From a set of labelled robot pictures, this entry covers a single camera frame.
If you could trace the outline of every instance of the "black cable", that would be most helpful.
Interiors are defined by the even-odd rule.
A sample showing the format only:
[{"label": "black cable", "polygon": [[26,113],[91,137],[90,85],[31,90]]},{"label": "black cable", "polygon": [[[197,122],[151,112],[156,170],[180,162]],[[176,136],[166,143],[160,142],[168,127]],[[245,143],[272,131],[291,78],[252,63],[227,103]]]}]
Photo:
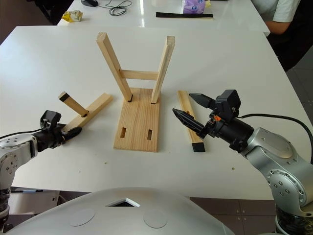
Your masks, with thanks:
[{"label": "black cable", "polygon": [[33,133],[33,132],[36,132],[36,131],[40,131],[40,129],[37,129],[37,130],[34,130],[34,131],[22,131],[22,132],[16,132],[16,133],[8,134],[8,135],[5,135],[5,136],[1,136],[0,139],[3,139],[5,137],[9,137],[9,136],[13,136],[13,135],[18,135],[18,134]]},{"label": "black cable", "polygon": [[312,136],[312,133],[309,130],[309,128],[302,121],[300,121],[298,119],[295,119],[295,118],[292,118],[292,117],[281,116],[281,115],[272,115],[272,114],[247,114],[247,115],[243,115],[242,117],[238,117],[238,118],[248,118],[248,117],[281,118],[281,119],[286,119],[286,120],[290,120],[290,121],[295,121],[296,123],[300,124],[305,129],[305,131],[308,133],[308,136],[309,136],[309,139],[310,139],[310,143],[311,143],[311,164],[313,164],[313,136]]},{"label": "black cable", "polygon": [[109,3],[105,4],[105,6],[98,5],[99,7],[109,9],[109,14],[111,16],[121,16],[121,15],[124,15],[126,13],[126,11],[127,11],[127,7],[129,7],[129,6],[131,6],[133,4],[132,1],[125,0],[125,1],[121,2],[117,6],[110,6],[111,2],[112,2],[112,0],[110,0]]}]

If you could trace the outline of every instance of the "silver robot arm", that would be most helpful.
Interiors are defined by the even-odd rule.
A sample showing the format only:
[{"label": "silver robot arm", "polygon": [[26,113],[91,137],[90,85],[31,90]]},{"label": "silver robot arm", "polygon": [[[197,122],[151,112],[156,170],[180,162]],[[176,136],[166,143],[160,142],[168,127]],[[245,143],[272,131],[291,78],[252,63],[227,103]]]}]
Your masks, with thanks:
[{"label": "silver robot arm", "polygon": [[276,205],[301,217],[313,214],[313,165],[284,137],[256,129],[241,154],[266,178]]},{"label": "silver robot arm", "polygon": [[63,132],[65,125],[58,123],[60,118],[61,114],[47,110],[40,119],[40,131],[0,139],[0,231],[8,219],[10,187],[16,170],[38,152],[60,146],[81,132],[81,127]]},{"label": "silver robot arm", "polygon": [[37,140],[20,134],[0,141],[0,229],[8,219],[10,187],[16,170],[37,155]]},{"label": "silver robot arm", "polygon": [[[284,137],[263,128],[254,130],[239,120],[241,101],[236,90],[226,90],[216,100],[197,93],[190,96],[201,106],[213,110],[209,121],[204,126],[188,113],[173,109],[176,117],[202,139],[210,135],[228,142],[231,149],[242,154],[264,175],[276,203],[279,232],[313,234],[313,165],[303,160]],[[309,129],[294,118],[264,114],[245,117],[252,116],[296,121],[313,139]]]}]

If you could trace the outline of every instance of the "person's arm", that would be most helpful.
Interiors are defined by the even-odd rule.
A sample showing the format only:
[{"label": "person's arm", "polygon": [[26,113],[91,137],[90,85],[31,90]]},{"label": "person's arm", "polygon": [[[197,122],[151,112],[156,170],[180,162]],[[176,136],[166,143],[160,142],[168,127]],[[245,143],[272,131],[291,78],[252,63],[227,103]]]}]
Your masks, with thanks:
[{"label": "person's arm", "polygon": [[271,33],[281,35],[288,29],[290,22],[265,21],[265,24]]}]

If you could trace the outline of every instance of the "white desk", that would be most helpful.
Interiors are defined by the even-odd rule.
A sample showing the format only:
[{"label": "white desk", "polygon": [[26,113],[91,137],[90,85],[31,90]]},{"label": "white desk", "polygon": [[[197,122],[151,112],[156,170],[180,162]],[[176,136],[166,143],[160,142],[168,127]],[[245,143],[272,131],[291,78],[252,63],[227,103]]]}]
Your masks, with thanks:
[{"label": "white desk", "polygon": [[[108,32],[122,68],[131,70],[157,70],[165,37],[176,37],[162,87],[158,153],[113,149],[123,96],[95,42],[99,31]],[[186,128],[172,113],[173,107],[180,108],[177,90],[216,98],[225,89],[237,89],[242,115],[287,115],[312,129],[262,34],[216,30],[186,34],[181,29],[103,26],[17,27],[0,46],[1,134],[38,128],[46,109],[60,112],[61,123],[71,121],[76,114],[58,100],[62,91],[83,106],[103,92],[112,94],[114,100],[71,142],[47,149],[19,168],[13,186],[73,191],[138,186],[186,196],[271,199],[261,173],[223,140],[207,137],[207,152],[194,153]],[[152,87],[153,81],[129,84]],[[192,106],[198,120],[205,123],[210,111],[195,102]],[[309,159],[309,139],[298,124],[261,117],[245,121],[281,134]]]},{"label": "white desk", "polygon": [[[99,5],[105,5],[108,0],[99,0]],[[111,5],[118,5],[122,0],[113,0]],[[181,13],[181,0],[132,0],[133,5],[127,14],[119,17],[110,16],[108,9],[88,7],[81,0],[74,0],[68,11],[84,12],[83,21],[79,25],[132,26],[132,27],[165,27],[200,28],[204,31],[212,29],[247,29],[264,32],[269,35],[269,29],[253,6],[251,0],[212,1],[212,6],[205,13],[213,13],[214,19],[167,19],[156,18],[156,12]],[[59,25],[73,25],[64,20]]]}]

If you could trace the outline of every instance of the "wooden board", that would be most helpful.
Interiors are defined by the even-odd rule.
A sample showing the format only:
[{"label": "wooden board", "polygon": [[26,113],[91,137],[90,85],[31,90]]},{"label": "wooden board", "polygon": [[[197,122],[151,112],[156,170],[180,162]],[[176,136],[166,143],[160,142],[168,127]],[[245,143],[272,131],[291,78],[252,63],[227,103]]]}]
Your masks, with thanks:
[{"label": "wooden board", "polygon": [[160,100],[151,104],[153,89],[131,88],[133,99],[124,100],[114,149],[157,152]]},{"label": "wooden board", "polygon": [[[178,100],[180,102],[180,106],[182,110],[187,112],[191,116],[195,117],[194,111],[192,110],[192,107],[189,101],[189,95],[187,91],[177,91],[177,96],[178,96]],[[203,141],[200,139],[199,136],[196,135],[195,132],[193,132],[189,128],[187,128],[187,130],[188,130],[188,134],[189,134],[192,144],[201,143],[201,145],[203,145]]]},{"label": "wooden board", "polygon": [[112,95],[103,93],[99,96],[91,105],[89,105],[86,109],[89,110],[87,116],[82,117],[78,115],[74,118],[69,124],[67,124],[62,131],[69,131],[74,127],[83,127],[89,122],[97,113],[99,113],[107,104],[109,104],[113,100]]}]

